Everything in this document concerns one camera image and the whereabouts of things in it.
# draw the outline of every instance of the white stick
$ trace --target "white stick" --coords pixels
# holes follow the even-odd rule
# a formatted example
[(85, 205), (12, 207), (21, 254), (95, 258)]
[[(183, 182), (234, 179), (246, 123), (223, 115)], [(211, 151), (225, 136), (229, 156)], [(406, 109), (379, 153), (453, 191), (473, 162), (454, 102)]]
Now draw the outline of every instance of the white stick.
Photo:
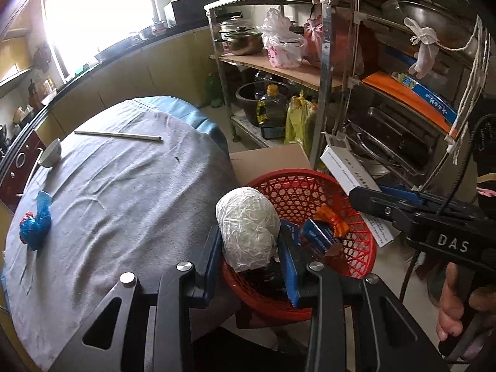
[(103, 136), (103, 137), (122, 137), (122, 138), (135, 138), (138, 140), (162, 141), (161, 136), (150, 136), (146, 134), (130, 134), (130, 133), (110, 133), (103, 131), (83, 131), (75, 130), (74, 134), (86, 134), (90, 136)]

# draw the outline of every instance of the red plastic bag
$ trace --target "red plastic bag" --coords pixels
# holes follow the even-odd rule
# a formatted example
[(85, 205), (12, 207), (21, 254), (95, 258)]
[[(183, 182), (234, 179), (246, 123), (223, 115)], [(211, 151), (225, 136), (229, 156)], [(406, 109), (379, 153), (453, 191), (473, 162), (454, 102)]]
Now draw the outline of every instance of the red plastic bag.
[[(334, 67), (335, 74), (343, 74), (345, 67), (350, 71), (353, 65), (353, 43), (348, 42), (349, 21), (338, 14), (332, 16), (332, 26), (335, 27), (335, 46), (331, 57), (331, 63)], [(322, 53), (322, 16), (316, 19), (308, 18), (304, 27), (304, 37), (307, 40), (307, 53), (304, 56), (312, 66), (321, 67)], [(361, 74), (364, 71), (364, 61), (361, 55), (361, 47), (358, 46), (356, 58), (356, 73)]]

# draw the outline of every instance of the black countertop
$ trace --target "black countertop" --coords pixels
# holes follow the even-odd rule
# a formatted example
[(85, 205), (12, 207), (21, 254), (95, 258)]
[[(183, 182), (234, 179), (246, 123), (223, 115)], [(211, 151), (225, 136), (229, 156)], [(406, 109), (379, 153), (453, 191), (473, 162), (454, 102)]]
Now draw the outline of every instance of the black countertop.
[(43, 108), (41, 109), (36, 116), (33, 118), (33, 120), (26, 125), (21, 132), (17, 135), (15, 140), (12, 142), (11, 146), (8, 148), (7, 153), (5, 156), (2, 158), (0, 161), (0, 183), (3, 183), (3, 179), (5, 178), (5, 175), (7, 173), (8, 168), (11, 166), (17, 152), (19, 149), (22, 147), (24, 144), (24, 141), (28, 138), (30, 135), (31, 131), (40, 124), (46, 115), (51, 111), (53, 106), (56, 104), (56, 102), (62, 98), (65, 94), (67, 94), (70, 90), (74, 89), (76, 86), (81, 84), (84, 80), (86, 80), (90, 75), (95, 74), (98, 72), (100, 69), (105, 68), (110, 63), (113, 63), (114, 61), (120, 59), (121, 57), (133, 52), (137, 51), (138, 49), (141, 49), (145, 46), (148, 46), (149, 44), (158, 42), (158, 41), (164, 41), (167, 38), (170, 38), (172, 36), (175, 36), (180, 33), (184, 32), (189, 32), (193, 31), (195, 29), (203, 28), (205, 26), (208, 26), (208, 21), (205, 18), (205, 20), (197, 21), (191, 24), (187, 25), (178, 25), (172, 28), (168, 28), (167, 32), (164, 32), (162, 35), (146, 39), (144, 41), (141, 41), (123, 51), (121, 51), (119, 54), (116, 54), (115, 56), (98, 63), (94, 65), (93, 67), (90, 67), (88, 70), (86, 70), (84, 73), (79, 74), (77, 77), (73, 78), (70, 80), (67, 84), (64, 84), (62, 87), (60, 87), (57, 90), (57, 94), (55, 97)]

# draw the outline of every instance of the silver bolt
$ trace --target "silver bolt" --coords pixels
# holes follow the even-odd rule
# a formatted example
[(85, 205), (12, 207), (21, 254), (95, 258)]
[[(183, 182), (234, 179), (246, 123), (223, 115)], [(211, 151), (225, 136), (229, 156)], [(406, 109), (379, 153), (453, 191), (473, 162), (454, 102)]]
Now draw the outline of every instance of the silver bolt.
[(308, 267), (310, 267), (310, 270), (320, 271), (323, 270), (324, 265), (320, 261), (313, 261)]
[(121, 274), (119, 281), (127, 288), (133, 287), (136, 284), (136, 276), (131, 272), (127, 272)]
[(193, 265), (189, 261), (180, 261), (177, 265), (179, 271), (188, 271), (191, 270)]
[(377, 284), (379, 282), (379, 277), (373, 273), (370, 273), (365, 276), (365, 281), (369, 284)]

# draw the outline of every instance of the kitchen counter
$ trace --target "kitchen counter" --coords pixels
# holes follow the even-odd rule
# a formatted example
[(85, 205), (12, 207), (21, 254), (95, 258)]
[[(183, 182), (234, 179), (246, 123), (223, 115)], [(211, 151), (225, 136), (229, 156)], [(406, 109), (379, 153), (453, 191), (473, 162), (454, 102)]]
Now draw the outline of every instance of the kitchen counter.
[(6, 172), (8, 168), (11, 166), (12, 162), (14, 161), (19, 149), (23, 146), (31, 132), (43, 122), (43, 120), (48, 116), (48, 114), (51, 112), (51, 110), (55, 107), (56, 103), (63, 98), (65, 95), (67, 95), (71, 90), (76, 88), (77, 86), (81, 85), (84, 83), (86, 80), (88, 80), (91, 76), (97, 74), (100, 72), (102, 69), (107, 67), (109, 64), (117, 61), (118, 59), (123, 58), (124, 56), (127, 56), (128, 54), (137, 51), (138, 49), (143, 49), (146, 46), (156, 44), (158, 42), (164, 42), (167, 39), (170, 39), (172, 37), (177, 37), (180, 36), (182, 33), (189, 33), (195, 30), (199, 29), (207, 29), (208, 26), (206, 25), (205, 20), (198, 21), (197, 23), (192, 23), (188, 25), (182, 25), (182, 26), (175, 26), (172, 28), (168, 28), (167, 32), (164, 34), (150, 38), (147, 40), (144, 40), (142, 42), (139, 42), (135, 44), (134, 46), (131, 46), (119, 54), (116, 54), (112, 58), (109, 58), (108, 60), (105, 60), (101, 63), (96, 64), (93, 67), (90, 67), (88, 70), (86, 70), (84, 73), (76, 76), (72, 80), (70, 80), (67, 84), (63, 85), (61, 88), (58, 89), (57, 94), (51, 101), (43, 108), (41, 109), (38, 114), (34, 117), (34, 119), (26, 125), (19, 135), (16, 137), (16, 139), (13, 141), (11, 146), (8, 148), (7, 153), (5, 156), (2, 158), (0, 161), (0, 184), (3, 183), (3, 180), (6, 176)]

